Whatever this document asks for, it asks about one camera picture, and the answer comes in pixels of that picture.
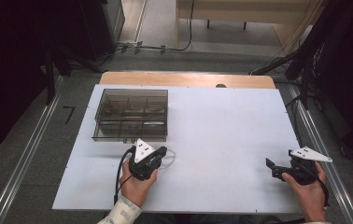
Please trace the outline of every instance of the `cable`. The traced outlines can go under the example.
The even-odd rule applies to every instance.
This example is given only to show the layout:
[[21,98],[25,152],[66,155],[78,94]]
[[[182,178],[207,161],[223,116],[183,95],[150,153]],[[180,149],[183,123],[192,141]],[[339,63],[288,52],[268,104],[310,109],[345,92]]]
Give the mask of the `cable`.
[[190,33],[189,43],[184,49],[167,49],[167,48],[159,48],[159,47],[145,46],[145,45],[144,46],[130,46],[130,47],[125,48],[126,44],[121,44],[121,45],[118,45],[118,46],[119,47],[122,46],[122,48],[116,49],[115,52],[106,55],[106,58],[102,62],[98,63],[96,66],[103,65],[107,60],[110,59],[111,56],[113,56],[115,54],[118,54],[118,53],[122,53],[124,50],[127,50],[127,49],[168,50],[168,51],[173,51],[173,52],[176,52],[176,53],[181,53],[181,52],[185,51],[186,49],[188,49],[188,47],[192,47],[192,43],[191,43],[191,40],[192,40],[191,21],[193,20],[194,2],[195,2],[195,0],[193,0],[191,2],[191,14],[190,14],[190,18],[187,19],[187,24],[188,24],[189,33]]
[[118,174],[116,175],[116,187],[115,187],[115,195],[113,196],[113,204],[116,204],[116,202],[118,201],[118,195],[119,195],[119,178],[120,178],[120,171],[121,171],[121,166],[124,163],[124,159],[126,158],[127,154],[129,153],[133,153],[135,151],[135,146],[130,147],[126,152],[124,152],[123,156],[121,157],[120,163],[119,163],[119,168],[118,168]]
[[293,116],[293,126],[294,126],[294,130],[295,130],[295,135],[297,137],[297,140],[298,140],[298,143],[299,143],[299,147],[302,147],[302,137],[299,133],[299,127],[298,127],[298,120],[296,118],[296,113],[298,112],[299,110],[299,107],[298,107],[298,104],[299,102],[296,101],[296,110],[293,109],[293,106],[290,108],[291,112],[292,112],[292,116]]
[[292,86],[297,86],[297,87],[302,87],[302,84],[296,83],[296,82],[289,82],[289,81],[277,81],[275,80],[275,84],[286,84],[286,85],[292,85]]
[[[285,49],[287,46],[289,46],[294,40],[296,40],[296,38],[298,38],[298,36],[301,36],[301,35],[304,33],[305,30],[302,30],[298,36],[296,36],[296,37],[294,37],[294,38],[292,39],[293,35],[296,33],[296,31],[298,30],[298,28],[300,27],[300,25],[302,24],[302,22],[303,22],[304,19],[306,18],[308,9],[309,9],[309,7],[311,6],[311,2],[312,2],[312,1],[310,0],[309,4],[307,5],[307,7],[306,7],[306,9],[305,9],[304,17],[303,17],[302,20],[299,22],[299,25],[296,27],[296,29],[293,31],[292,35],[291,35],[290,38],[289,38],[289,41],[287,41],[287,43],[285,44],[285,46],[284,46],[278,53],[276,53],[271,59],[269,59],[269,61],[267,61],[266,65],[262,65],[262,66],[256,68],[255,70],[251,71],[251,72],[249,73],[250,75],[252,75],[252,73],[255,72],[256,70],[270,65],[270,64],[272,63],[272,61],[276,59],[276,56],[278,56],[282,51],[284,51],[284,49]],[[306,26],[307,23],[310,22],[311,18],[312,18],[313,15],[314,15],[314,11],[318,8],[318,6],[319,6],[319,2],[317,2],[316,6],[314,7],[313,13],[310,14],[310,16],[308,17],[308,19],[307,19],[307,21],[306,21],[306,23],[305,23],[304,26]]]
[[120,184],[120,187],[118,188],[118,192],[120,191],[121,187],[124,185],[124,183],[129,180],[131,178],[131,176],[133,175],[130,175],[129,177],[127,177],[127,179],[125,179],[121,184]]
[[[162,168],[168,168],[169,166],[171,166],[174,161],[176,160],[177,158],[177,154],[175,153],[175,151],[171,150],[171,149],[167,149],[167,153],[172,153],[174,154],[173,156],[164,156],[163,159],[162,159]],[[172,158],[171,161],[169,162],[164,162],[166,161],[168,158]]]
[[298,165],[300,168],[302,168],[303,170],[305,170],[308,174],[310,174],[311,176],[313,176],[317,181],[318,183],[320,184],[321,188],[322,188],[322,191],[324,192],[324,195],[325,195],[325,202],[324,202],[324,207],[329,207],[329,192],[328,192],[328,189],[326,188],[324,182],[322,182],[321,179],[319,179],[319,176],[317,174],[313,174],[313,172],[309,171],[307,168],[305,168],[304,166],[302,166],[301,164],[299,164],[298,162],[295,162],[295,161],[292,161],[293,163],[295,163],[296,165]]
[[[289,101],[287,104],[285,104],[285,107],[288,107],[290,104],[292,104],[293,102],[295,102],[295,101],[297,101],[297,100],[301,100],[301,98],[302,98],[301,95],[296,96],[296,97],[293,98],[291,101]],[[316,99],[317,96],[314,96],[314,95],[307,95],[307,98]]]

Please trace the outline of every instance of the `black equipment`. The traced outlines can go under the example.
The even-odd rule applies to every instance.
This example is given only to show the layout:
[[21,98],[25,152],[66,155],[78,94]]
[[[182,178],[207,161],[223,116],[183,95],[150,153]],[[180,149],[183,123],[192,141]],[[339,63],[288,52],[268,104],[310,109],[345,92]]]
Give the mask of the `black equipment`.
[[130,159],[130,172],[133,177],[139,180],[145,180],[149,179],[153,171],[160,167],[162,164],[162,158],[167,153],[167,147],[160,147],[138,163],[134,162],[135,152],[136,150],[134,150],[133,156]]
[[272,161],[266,158],[266,166],[272,170],[272,176],[285,181],[282,177],[282,173],[287,173],[295,178],[296,182],[301,185],[309,185],[316,180],[317,168],[314,161],[304,160],[291,155],[292,150],[289,151],[289,155],[292,158],[290,161],[290,168],[276,166]]

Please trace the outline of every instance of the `sleeve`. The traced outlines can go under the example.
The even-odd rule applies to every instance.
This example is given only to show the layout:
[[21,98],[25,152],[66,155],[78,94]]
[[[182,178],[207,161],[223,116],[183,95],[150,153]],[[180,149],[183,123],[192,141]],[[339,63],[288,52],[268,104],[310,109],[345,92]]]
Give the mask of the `sleeve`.
[[304,224],[331,224],[331,222],[305,222]]
[[140,207],[120,196],[109,215],[98,224],[133,224],[141,212]]

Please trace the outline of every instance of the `white table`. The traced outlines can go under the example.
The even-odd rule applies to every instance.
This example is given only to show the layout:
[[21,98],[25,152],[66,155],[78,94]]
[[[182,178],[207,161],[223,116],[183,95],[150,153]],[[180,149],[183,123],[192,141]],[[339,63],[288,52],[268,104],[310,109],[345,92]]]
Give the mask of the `white table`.
[[94,142],[94,116],[105,88],[169,90],[169,149],[143,209],[146,212],[300,213],[286,183],[265,158],[290,167],[298,148],[278,90],[97,85],[53,209],[109,210],[116,172],[131,144]]

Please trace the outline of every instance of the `hand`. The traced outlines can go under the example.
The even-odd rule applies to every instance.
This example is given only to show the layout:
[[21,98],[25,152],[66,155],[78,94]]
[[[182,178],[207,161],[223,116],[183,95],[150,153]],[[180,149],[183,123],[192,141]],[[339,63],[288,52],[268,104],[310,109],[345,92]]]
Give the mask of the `hand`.
[[130,200],[138,207],[142,207],[147,198],[148,191],[157,179],[157,169],[153,171],[148,180],[138,180],[132,176],[129,169],[129,160],[122,165],[123,175],[119,183],[125,183],[121,186],[121,195]]
[[[319,179],[325,183],[326,175],[322,167],[316,162]],[[289,174],[283,173],[285,181],[290,185],[299,202],[299,206],[304,214],[305,221],[326,221],[324,215],[325,194],[322,187],[315,181],[314,183],[302,186]]]

